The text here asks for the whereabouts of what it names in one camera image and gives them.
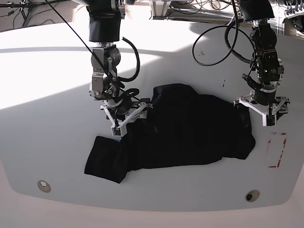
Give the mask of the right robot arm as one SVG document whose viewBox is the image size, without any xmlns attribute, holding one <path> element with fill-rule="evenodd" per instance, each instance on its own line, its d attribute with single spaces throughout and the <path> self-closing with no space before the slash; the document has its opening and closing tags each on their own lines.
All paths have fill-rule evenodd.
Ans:
<svg viewBox="0 0 304 228">
<path fill-rule="evenodd" d="M 121 62 L 121 53 L 115 43 L 120 40 L 121 0 L 87 0 L 89 13 L 89 41 L 97 43 L 92 49 L 93 67 L 89 95 L 94 100 L 103 101 L 102 109 L 115 127 L 133 123 L 147 117 L 152 104 L 148 98 L 139 99 L 139 89 L 125 89 L 125 83 L 134 81 L 140 72 L 140 58 L 135 45 L 126 38 L 136 57 L 135 73 L 132 77 L 120 77 L 117 66 Z"/>
</svg>

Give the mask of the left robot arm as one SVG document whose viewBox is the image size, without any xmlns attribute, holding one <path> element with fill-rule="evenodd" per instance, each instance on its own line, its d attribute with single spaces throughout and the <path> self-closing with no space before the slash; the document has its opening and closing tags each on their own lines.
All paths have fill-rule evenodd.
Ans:
<svg viewBox="0 0 304 228">
<path fill-rule="evenodd" d="M 250 73 L 242 75 L 252 92 L 234 101 L 234 105 L 242 104 L 259 113 L 263 126 L 276 125 L 277 120 L 288 113 L 287 105 L 290 100 L 285 96 L 276 96 L 284 66 L 277 56 L 276 33 L 268 23 L 269 19 L 274 18 L 271 4 L 267 0 L 233 0 L 231 3 L 234 17 L 224 26 L 224 40 L 228 53 L 223 60 L 233 54 L 240 61 L 249 64 L 250 72 L 257 73 L 257 80 L 254 80 Z M 252 23 L 252 32 L 247 36 L 253 47 L 251 59 L 234 50 L 238 34 L 241 32 L 239 25 L 242 22 Z"/>
</svg>

